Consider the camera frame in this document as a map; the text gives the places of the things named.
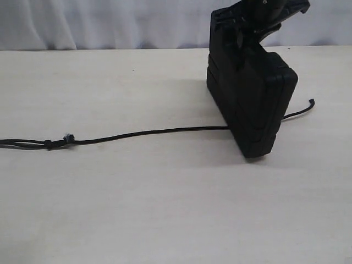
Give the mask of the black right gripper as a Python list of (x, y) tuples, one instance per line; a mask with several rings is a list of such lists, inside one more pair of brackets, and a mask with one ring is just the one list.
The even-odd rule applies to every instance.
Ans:
[(217, 14), (217, 27), (235, 29), (235, 65), (243, 69), (244, 35), (254, 34), (254, 43), (260, 44), (266, 37), (277, 32), (282, 22), (297, 13), (306, 13), (309, 1), (239, 1)]

